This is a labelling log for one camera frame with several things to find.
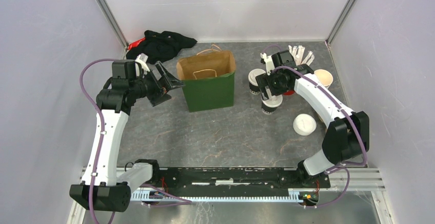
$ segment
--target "cable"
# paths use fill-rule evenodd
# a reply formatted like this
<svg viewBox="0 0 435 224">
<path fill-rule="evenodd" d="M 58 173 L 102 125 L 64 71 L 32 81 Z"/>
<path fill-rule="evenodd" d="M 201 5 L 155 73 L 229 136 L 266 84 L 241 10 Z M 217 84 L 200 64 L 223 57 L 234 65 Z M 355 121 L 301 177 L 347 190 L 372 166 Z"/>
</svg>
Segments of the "cable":
<svg viewBox="0 0 435 224">
<path fill-rule="evenodd" d="M 343 197 L 344 193 L 346 193 L 347 188 L 349 187 L 350 173 L 349 173 L 349 170 L 347 170 L 346 168 L 338 168 L 337 171 L 338 170 L 346 170 L 346 173 L 347 173 L 346 185 L 345 185 L 343 191 L 341 192 L 341 194 L 336 199 L 332 200 L 331 202 L 323 203 L 321 205 L 316 205 L 316 206 L 304 206 L 304 208 L 317 209 L 317 208 L 320 208 L 320 207 L 325 207 L 325 206 L 328 206 L 328 205 L 331 205 L 331 204 L 337 202 L 338 200 L 340 200 Z"/>
<path fill-rule="evenodd" d="M 266 50 L 269 49 L 269 48 L 271 48 L 271 47 L 276 47 L 276 48 L 278 48 L 280 51 L 283 51 L 283 48 L 281 48 L 281 46 L 279 46 L 279 45 L 277 45 L 277 44 L 273 44 L 273 45 L 270 45 L 270 46 L 264 48 L 264 50 L 262 51 L 262 53 L 266 53 Z"/>
<path fill-rule="evenodd" d="M 142 79 L 144 77 L 144 69 L 143 69 L 143 65 L 139 61 L 141 61 L 143 64 L 145 64 L 145 66 L 147 66 L 147 65 L 142 60 L 137 60 L 137 62 L 134 62 L 139 67 L 139 76 L 138 77 Z"/>
<path fill-rule="evenodd" d="M 296 75 L 298 75 L 299 77 L 301 77 L 301 78 L 307 80 L 308 82 L 310 82 L 311 84 L 313 84 L 319 90 L 321 90 L 334 103 L 334 105 L 337 107 L 337 109 L 339 109 L 344 114 L 344 116 L 346 117 L 346 119 L 349 122 L 350 126 L 352 127 L 352 130 L 355 133 L 355 136 L 357 137 L 358 143 L 360 144 L 361 152 L 363 154 L 363 161 L 362 162 L 344 161 L 344 162 L 341 162 L 338 165 L 335 165 L 335 166 L 325 170 L 325 172 L 327 174 L 331 174 L 333 172 L 338 171 L 339 170 L 338 168 L 340 168 L 341 166 L 344 166 L 346 164 L 348 164 L 348 165 L 354 165 L 354 166 L 365 166 L 367 164 L 367 152 L 366 152 L 366 149 L 364 147 L 363 140 L 361 139 L 361 135 L 358 132 L 358 129 L 357 129 L 355 123 L 353 122 L 353 120 L 350 118 L 350 116 L 347 114 L 347 112 L 343 109 L 343 107 L 341 107 L 341 105 L 335 100 L 335 98 L 333 98 L 331 96 L 331 94 L 329 94 L 329 92 L 322 85 L 319 85 L 318 83 L 316 83 L 315 81 L 311 80 L 310 78 L 304 76 L 303 74 L 299 73 L 295 69 L 287 67 L 287 66 L 279 66 L 279 67 L 276 67 L 273 70 L 273 72 L 275 72 L 278 69 L 288 69 L 291 72 L 293 72 Z"/>
<path fill-rule="evenodd" d="M 319 191 L 320 191 L 320 183 L 319 183 L 319 180 L 316 180 L 315 183 L 316 183 L 317 187 L 316 187 L 316 189 L 315 189 L 314 194 L 318 194 Z"/>
<path fill-rule="evenodd" d="M 128 164 L 131 164 L 132 167 L 133 167 L 133 165 L 134 165 L 134 163 L 132 163 L 132 162 L 130 162 L 130 161 L 129 161 L 128 163 L 126 163 L 125 166 L 124 166 L 124 171 L 125 171 L 125 172 L 127 172 L 127 165 L 128 165 Z"/>
<path fill-rule="evenodd" d="M 85 97 L 89 100 L 89 102 L 92 104 L 92 106 L 94 107 L 94 109 L 97 111 L 98 116 L 100 117 L 100 122 L 101 122 L 101 130 L 100 130 L 100 138 L 98 140 L 98 146 L 97 146 L 97 150 L 95 152 L 95 159 L 94 159 L 94 163 L 93 163 L 93 167 L 92 167 L 92 176 L 91 176 L 91 182 L 89 184 L 89 212 L 91 213 L 91 217 L 92 220 L 96 223 L 96 224 L 100 224 L 95 216 L 95 210 L 94 210 L 94 206 L 93 206 L 93 188 L 95 185 L 95 176 L 93 176 L 96 173 L 97 170 L 97 165 L 98 165 L 98 159 L 100 157 L 100 153 L 101 153 L 101 148 L 103 145 L 103 138 L 104 138 L 104 132 L 105 132 L 105 121 L 104 121 L 104 116 L 102 111 L 100 110 L 100 108 L 98 107 L 98 105 L 95 103 L 95 101 L 92 99 L 92 97 L 89 95 L 89 93 L 86 91 L 85 86 L 83 84 L 83 76 L 85 75 L 85 72 L 94 64 L 97 63 L 101 63 L 101 62 L 113 62 L 116 61 L 116 59 L 99 59 L 99 60 L 95 60 L 93 62 L 91 62 L 90 64 L 88 64 L 80 73 L 80 77 L 79 77 L 79 83 L 80 83 L 80 88 L 83 92 L 83 94 L 85 95 Z M 157 190 L 158 192 L 161 192 L 159 189 L 148 185 L 148 187 L 151 187 L 155 190 Z M 166 206 L 177 206 L 177 205 L 187 205 L 187 204 L 191 204 L 192 201 L 190 200 L 186 200 L 186 199 L 182 199 L 176 196 L 173 196 L 169 193 L 165 193 L 163 192 L 165 195 L 181 200 L 183 202 L 179 202 L 179 203 L 174 203 L 174 204 L 170 204 L 170 205 L 163 205 L 163 206 L 158 206 L 158 207 L 166 207 Z M 113 218 L 115 217 L 115 212 L 112 212 L 112 215 L 110 216 L 109 222 L 108 224 L 111 224 L 113 221 Z"/>
<path fill-rule="evenodd" d="M 162 189 L 163 189 L 166 193 L 169 193 L 169 187 L 168 187 L 168 185 L 166 184 L 166 182 L 165 182 L 165 178 L 164 178 L 164 177 L 162 177 Z"/>
<path fill-rule="evenodd" d="M 110 87 L 110 84 L 112 83 L 113 77 L 110 77 L 107 79 L 106 83 L 104 83 L 103 89 L 107 89 Z"/>
<path fill-rule="evenodd" d="M 317 192 L 314 195 L 317 195 L 317 200 L 316 201 L 313 201 L 312 198 L 307 198 L 306 200 L 310 201 L 311 203 L 313 203 L 315 205 L 317 205 L 319 203 L 319 201 L 320 201 L 320 192 Z"/>
<path fill-rule="evenodd" d="M 91 182 L 89 184 L 89 212 L 91 213 L 91 217 L 92 217 L 93 221 L 96 224 L 100 224 L 100 223 L 96 219 L 94 205 L 93 205 L 93 203 L 94 203 L 93 202 L 93 189 L 94 189 L 94 185 L 95 185 L 95 176 L 94 176 L 94 174 L 96 173 L 96 169 L 97 169 L 97 165 L 98 165 L 98 158 L 100 157 L 101 147 L 103 145 L 103 138 L 104 138 L 103 132 L 105 131 L 105 123 L 104 123 L 103 113 L 101 112 L 101 110 L 98 107 L 98 105 L 96 105 L 96 103 L 92 99 L 92 97 L 88 94 L 88 92 L 85 89 L 85 86 L 83 85 L 83 75 L 85 75 L 85 72 L 86 72 L 86 70 L 89 69 L 89 67 L 91 67 L 92 65 L 94 65 L 96 63 L 113 62 L 113 61 L 115 61 L 115 59 L 100 59 L 100 60 L 93 61 L 90 64 L 88 64 L 82 70 L 82 72 L 80 74 L 80 78 L 79 78 L 80 88 L 82 89 L 83 94 L 89 100 L 89 102 L 91 102 L 92 106 L 94 106 L 95 110 L 97 111 L 97 113 L 98 113 L 98 115 L 100 117 L 100 121 L 101 121 L 100 139 L 98 141 L 98 146 L 97 146 L 97 150 L 96 150 L 96 153 L 95 153 L 94 164 L 93 164 L 93 167 L 92 167 Z M 112 216 L 110 217 L 110 220 L 109 220 L 109 224 L 112 223 L 114 216 L 115 216 L 115 212 L 112 213 Z"/>
<path fill-rule="evenodd" d="M 169 207 L 169 206 L 178 206 L 178 205 L 189 205 L 189 204 L 192 203 L 192 201 L 190 201 L 190 200 L 187 200 L 187 199 L 184 199 L 184 198 L 180 198 L 180 197 L 176 197 L 176 196 L 174 196 L 172 194 L 169 194 L 167 192 L 164 192 L 164 191 L 160 190 L 159 188 L 157 188 L 155 186 L 152 186 L 150 184 L 142 184 L 141 187 L 150 187 L 150 188 L 152 188 L 152 189 L 154 189 L 154 190 L 156 190 L 156 191 L 158 191 L 160 193 L 165 194 L 168 197 L 172 197 L 174 199 L 182 201 L 182 202 L 177 202 L 177 203 L 171 203 L 171 204 L 168 204 L 168 205 L 150 205 L 150 207 Z"/>
</svg>

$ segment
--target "green paper bag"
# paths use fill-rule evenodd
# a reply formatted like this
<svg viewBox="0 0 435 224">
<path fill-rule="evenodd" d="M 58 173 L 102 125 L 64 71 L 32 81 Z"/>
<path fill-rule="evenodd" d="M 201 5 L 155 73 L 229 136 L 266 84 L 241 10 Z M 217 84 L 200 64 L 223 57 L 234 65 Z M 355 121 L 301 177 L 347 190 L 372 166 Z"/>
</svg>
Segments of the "green paper bag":
<svg viewBox="0 0 435 224">
<path fill-rule="evenodd" d="M 181 58 L 176 65 L 178 77 L 185 84 L 183 93 L 190 112 L 234 105 L 234 56 L 231 51 L 217 48 Z"/>
</svg>

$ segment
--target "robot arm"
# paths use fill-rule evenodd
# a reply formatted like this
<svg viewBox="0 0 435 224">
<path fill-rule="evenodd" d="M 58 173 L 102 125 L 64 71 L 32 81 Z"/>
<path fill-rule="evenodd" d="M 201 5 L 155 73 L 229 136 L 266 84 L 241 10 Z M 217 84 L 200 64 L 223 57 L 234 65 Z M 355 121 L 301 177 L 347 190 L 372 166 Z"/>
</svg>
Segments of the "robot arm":
<svg viewBox="0 0 435 224">
<path fill-rule="evenodd" d="M 71 185 L 70 196 L 85 209 L 89 210 L 89 188 L 95 176 L 93 188 L 94 209 L 123 212 L 130 202 L 131 192 L 141 184 L 152 179 L 153 170 L 158 168 L 155 160 L 137 160 L 133 167 L 116 176 L 116 161 L 122 133 L 130 115 L 131 107 L 137 99 L 147 97 L 153 106 L 171 98 L 168 91 L 184 84 L 170 74 L 160 62 L 155 64 L 161 78 L 157 80 L 148 69 L 146 56 L 136 60 L 117 60 L 112 64 L 112 77 L 108 80 L 111 89 L 105 85 L 98 94 L 96 103 L 101 109 L 105 131 L 101 149 L 98 149 L 101 120 L 97 115 L 95 139 L 91 156 L 79 185 Z M 98 156 L 97 173 L 93 173 L 94 158 Z"/>
<path fill-rule="evenodd" d="M 262 62 L 266 64 L 266 73 L 257 76 L 256 81 L 262 98 L 267 100 L 270 98 L 269 95 L 278 96 L 293 90 L 308 101 L 328 128 L 322 149 L 298 165 L 298 170 L 305 178 L 316 176 L 345 160 L 362 154 L 356 134 L 343 112 L 350 116 L 356 125 L 365 150 L 368 151 L 369 118 L 366 113 L 363 111 L 355 113 L 326 88 L 320 90 L 319 86 L 322 84 L 313 70 L 306 64 L 296 66 L 289 51 L 282 51 L 272 56 L 262 54 L 261 57 Z"/>
</svg>

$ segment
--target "metal frame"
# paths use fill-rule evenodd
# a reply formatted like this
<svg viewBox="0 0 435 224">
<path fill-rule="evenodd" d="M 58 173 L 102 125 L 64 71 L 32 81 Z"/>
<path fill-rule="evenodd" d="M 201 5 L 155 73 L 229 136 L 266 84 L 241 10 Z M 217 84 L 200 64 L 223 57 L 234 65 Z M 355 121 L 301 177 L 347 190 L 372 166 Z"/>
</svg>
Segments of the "metal frame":
<svg viewBox="0 0 435 224">
<path fill-rule="evenodd" d="M 104 16 L 107 18 L 107 21 L 109 21 L 110 26 L 112 27 L 113 31 L 116 34 L 116 37 L 120 41 L 120 43 L 124 47 L 128 47 L 128 41 L 125 38 L 124 34 L 122 33 L 122 30 L 118 23 L 115 20 L 115 17 L 112 14 L 112 11 L 110 11 L 109 5 L 107 4 L 106 0 L 96 0 L 99 6 L 101 7 L 101 10 L 104 13 Z"/>
<path fill-rule="evenodd" d="M 375 203 L 375 207 L 377 210 L 377 214 L 379 217 L 379 220 L 381 221 L 381 224 L 394 224 L 394 218 L 392 216 L 390 203 L 388 200 L 387 192 L 385 190 L 384 183 L 381 178 L 381 174 L 377 168 L 348 168 L 350 172 L 350 183 L 349 188 L 347 189 L 348 192 L 361 192 L 361 191 L 368 191 L 371 192 L 373 201 Z M 124 168 L 117 168 L 116 174 L 117 176 L 120 176 L 123 174 Z M 331 183 L 331 188 L 329 189 L 320 189 L 320 191 L 340 191 L 343 189 L 344 185 L 346 184 L 347 180 L 347 174 L 342 171 L 335 172 L 333 174 L 329 175 L 329 180 Z M 292 193 L 301 191 L 301 192 L 309 192 L 314 191 L 315 189 L 288 189 L 289 195 Z M 137 198 L 133 198 L 132 194 L 132 200 L 131 201 L 141 201 Z M 215 199 L 215 198 L 198 198 L 198 199 L 192 199 L 193 201 L 222 201 L 222 199 Z M 283 199 L 264 199 L 263 201 L 261 199 L 229 199 L 228 201 L 238 201 L 238 202 L 283 202 Z M 81 224 L 84 220 L 86 210 L 79 205 L 76 201 L 73 201 L 70 214 L 68 216 L 67 224 Z"/>
<path fill-rule="evenodd" d="M 328 37 L 326 38 L 327 44 L 330 44 L 334 40 L 339 29 L 343 25 L 344 20 L 347 18 L 347 15 L 349 14 L 350 10 L 352 9 L 353 5 L 355 4 L 355 1 L 356 0 L 347 0 L 346 5 L 344 6 L 339 18 L 337 19 L 335 25 L 332 27 L 331 32 L 329 33 Z"/>
</svg>

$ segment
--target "gray floor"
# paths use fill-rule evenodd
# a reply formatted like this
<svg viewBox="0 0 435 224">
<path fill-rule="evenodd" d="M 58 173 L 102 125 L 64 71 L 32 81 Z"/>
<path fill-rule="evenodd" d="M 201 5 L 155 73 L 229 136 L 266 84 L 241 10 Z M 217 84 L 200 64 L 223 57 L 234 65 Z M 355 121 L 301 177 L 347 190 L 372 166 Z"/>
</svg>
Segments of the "gray floor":
<svg viewBox="0 0 435 224">
<path fill-rule="evenodd" d="M 151 107 L 146 98 L 139 100 L 131 110 L 124 130 L 118 156 L 118 165 L 124 166 L 136 159 L 157 159 L 163 167 L 229 167 L 269 166 L 295 167 L 320 149 L 325 125 L 314 110 L 300 96 L 284 96 L 283 104 L 272 115 L 261 111 L 261 98 L 249 92 L 248 73 L 263 68 L 260 52 L 273 43 L 220 43 L 230 50 L 236 60 L 234 106 L 210 111 L 189 113 L 181 89 L 170 92 L 172 100 Z M 332 59 L 324 42 L 280 42 L 302 45 L 312 51 L 315 60 L 311 67 L 326 69 L 334 82 L 329 90 L 341 101 L 343 91 Z M 164 63 L 176 75 L 179 58 L 192 56 L 207 49 L 210 44 L 197 44 L 182 50 L 176 59 Z M 306 113 L 318 122 L 309 136 L 300 136 L 293 130 L 294 118 Z"/>
</svg>

